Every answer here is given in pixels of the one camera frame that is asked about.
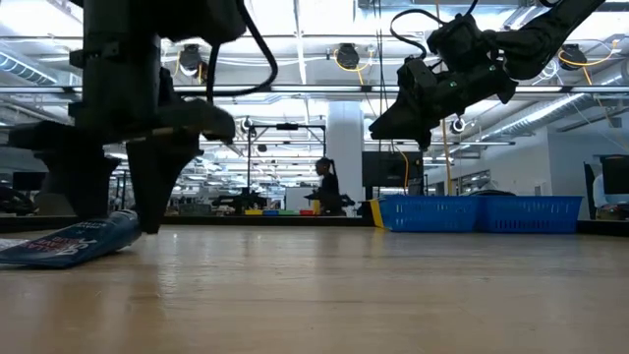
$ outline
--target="yellow cable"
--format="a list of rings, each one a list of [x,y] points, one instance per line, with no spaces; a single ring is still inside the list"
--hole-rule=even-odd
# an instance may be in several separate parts
[[[452,173],[450,170],[450,147],[445,134],[445,119],[441,121],[441,134],[443,135],[443,150],[445,151],[445,175],[448,178],[448,196],[452,196]]]
[[[402,154],[402,157],[404,157],[404,162],[406,163],[406,172],[404,174],[404,194],[407,194],[409,188],[409,158],[406,157],[406,154],[402,152],[399,147],[393,146],[393,148],[395,148],[398,152],[400,152],[400,154]]]
[[[590,78],[590,73],[588,73],[588,68],[584,67],[583,68],[583,72],[586,75],[586,80],[588,81],[588,84],[590,84],[590,86],[592,86],[592,79]]]
[[[179,73],[179,60],[181,59],[181,50],[177,52],[177,67],[175,68],[175,74],[173,74],[173,76],[176,76]]]
[[[439,11],[439,0],[434,0],[434,6],[436,6],[436,17],[441,20],[441,14]],[[443,135],[443,151],[445,152],[445,175],[448,179],[448,196],[452,196],[452,171],[450,168],[450,147],[448,146],[448,139],[445,129],[445,119],[441,120],[441,135]]]
[[[338,49],[334,50],[334,62],[336,63],[336,65],[341,68],[341,70],[343,71],[348,71],[348,72],[352,72],[352,73],[356,73],[356,72],[362,72],[363,70],[365,70],[367,68],[367,66],[372,64],[372,58],[373,58],[373,52],[370,51],[370,61],[367,62],[367,64],[365,64],[362,68],[356,68],[356,69],[345,69],[341,66],[341,64],[338,62],[338,58],[336,57],[336,54],[338,53]]]
[[[588,68],[584,67],[583,73],[586,76],[586,80],[588,81],[588,84],[592,86],[593,85],[592,78],[590,77],[590,73],[588,73]],[[605,118],[607,119],[609,126],[613,127],[613,123],[611,123],[611,118],[609,118],[609,114],[607,113],[607,110],[605,109],[605,107],[602,105],[602,102],[598,98],[596,99],[596,101],[599,104],[600,109],[602,109],[602,113],[605,115]],[[620,135],[620,133],[613,128],[611,129],[611,131],[614,132],[614,134],[616,134],[616,138],[618,142],[625,148],[625,150],[629,151],[629,145],[627,144],[627,142],[625,142],[622,135]]]
[[[561,54],[565,53],[563,50],[559,52],[559,60],[561,60],[562,62],[566,63],[566,64],[570,64],[570,65],[574,65],[574,66],[578,66],[578,67],[591,67],[591,66],[595,66],[601,63],[606,62],[609,58],[611,58],[611,56],[613,55],[613,50],[616,48],[616,44],[618,42],[616,40],[613,41],[613,43],[611,43],[611,50],[609,51],[609,54],[607,55],[606,58],[600,59],[599,61],[596,61],[594,63],[575,63],[572,62],[570,60],[564,59]]]

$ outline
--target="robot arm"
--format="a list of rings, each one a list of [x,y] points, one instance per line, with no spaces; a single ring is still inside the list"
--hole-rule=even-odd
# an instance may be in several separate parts
[[[400,92],[371,126],[373,139],[416,140],[430,145],[430,129],[451,114],[494,94],[508,102],[518,83],[537,76],[568,35],[604,0],[561,0],[519,30],[480,31],[471,14],[433,32],[427,43],[449,71],[435,74],[423,57],[409,57],[398,70]]]

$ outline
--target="blue plastic basket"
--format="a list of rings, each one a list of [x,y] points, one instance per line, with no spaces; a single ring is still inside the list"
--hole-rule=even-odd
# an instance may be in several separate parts
[[[387,196],[380,201],[384,226],[395,232],[472,232],[479,198]]]
[[[480,197],[479,228],[495,233],[574,233],[582,197]]]

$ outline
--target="white pillar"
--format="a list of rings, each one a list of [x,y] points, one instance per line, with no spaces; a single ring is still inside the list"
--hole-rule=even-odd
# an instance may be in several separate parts
[[[327,157],[334,160],[341,194],[363,201],[363,111],[360,101],[332,101],[326,121]]]

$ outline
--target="wooden table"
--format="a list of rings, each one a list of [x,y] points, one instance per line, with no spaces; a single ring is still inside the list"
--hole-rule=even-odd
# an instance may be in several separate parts
[[[3,354],[629,352],[623,238],[167,226],[0,269]]]

